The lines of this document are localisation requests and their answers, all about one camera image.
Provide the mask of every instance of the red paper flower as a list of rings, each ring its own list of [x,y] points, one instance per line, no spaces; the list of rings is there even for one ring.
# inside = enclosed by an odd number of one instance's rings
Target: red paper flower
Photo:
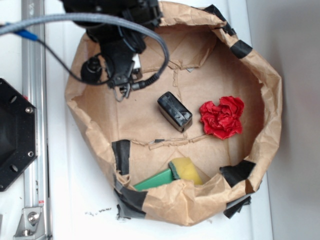
[[[230,138],[234,134],[242,133],[242,125],[239,120],[245,104],[239,97],[223,96],[220,105],[215,106],[212,101],[205,102],[199,109],[200,122],[204,124],[205,134],[212,134],[222,140]]]

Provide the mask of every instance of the black rectangular object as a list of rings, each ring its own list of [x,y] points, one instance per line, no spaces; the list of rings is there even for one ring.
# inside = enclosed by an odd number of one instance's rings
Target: black rectangular object
[[[192,125],[192,113],[171,93],[158,99],[160,112],[181,133]]]

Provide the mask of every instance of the cable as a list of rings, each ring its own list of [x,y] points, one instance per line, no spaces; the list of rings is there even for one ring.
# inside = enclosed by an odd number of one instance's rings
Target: cable
[[[125,20],[123,18],[119,18],[116,16],[111,16],[111,15],[106,15],[106,14],[99,14],[99,13],[66,13],[66,14],[53,14],[53,15],[44,15],[44,16],[39,16],[39,17],[34,17],[34,18],[29,18],[26,20],[22,20],[20,22],[12,23],[10,25],[2,26],[0,27],[0,36],[8,33],[14,33],[17,31],[24,30],[25,28],[36,25],[36,24],[43,24],[43,23],[50,23],[50,22],[59,22],[59,21],[78,21],[78,22],[91,22],[91,23],[104,23],[104,24],[110,24],[110,25],[116,25],[116,26],[121,26],[127,29],[131,29],[134,31],[137,31],[139,33],[142,33],[146,36],[149,36],[156,40],[164,54],[164,61],[160,69],[158,70],[157,73],[152,75],[150,78],[147,80],[142,80],[139,82],[136,82],[132,84],[131,88],[133,90],[137,89],[142,89],[150,84],[154,83],[157,79],[159,79],[160,75],[162,72],[165,70],[166,66],[168,65],[169,62],[169,51],[166,46],[165,41],[159,36],[157,33],[154,31],[139,25],[137,23]]]
[[[61,58],[58,57],[58,55],[51,49],[51,47],[49,47],[44,41],[37,39],[36,42],[40,43],[42,46],[44,46],[45,49],[47,49],[54,57],[55,59],[62,65],[62,67],[76,80],[78,80],[79,82],[82,83],[86,83],[88,85],[102,85],[105,84],[107,82],[106,81],[102,81],[102,82],[97,82],[97,83],[91,83],[91,82],[86,82],[83,81],[81,78],[79,78],[75,73],[73,73],[68,67],[67,65],[61,60]]]

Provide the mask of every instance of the metal bracket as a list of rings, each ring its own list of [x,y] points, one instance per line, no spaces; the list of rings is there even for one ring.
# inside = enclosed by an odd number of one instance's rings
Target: metal bracket
[[[45,240],[45,217],[42,207],[22,209],[22,216],[13,240]]]
[[[1,234],[2,215],[0,214],[0,234]]]
[[[0,192],[36,157],[36,108],[0,78]]]

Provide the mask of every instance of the brown paper bag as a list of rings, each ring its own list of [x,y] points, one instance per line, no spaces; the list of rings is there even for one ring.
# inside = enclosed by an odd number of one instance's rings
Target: brown paper bag
[[[160,2],[160,7],[164,18],[156,32],[168,45],[170,62],[157,82],[119,103],[106,85],[85,85],[70,77],[65,97],[114,188],[120,216],[191,226],[258,190],[279,147],[282,84],[214,6],[201,10]],[[157,43],[147,38],[146,44],[140,56],[144,78],[163,62]],[[84,35],[72,70],[80,75],[83,62],[99,52],[99,45]],[[193,125],[184,133],[158,109],[157,99],[167,91],[193,114]],[[220,140],[204,134],[199,107],[207,101],[219,104],[223,96],[240,97],[245,107],[243,133]],[[205,184],[180,179],[135,190],[133,185],[168,168],[177,157],[190,157]]]

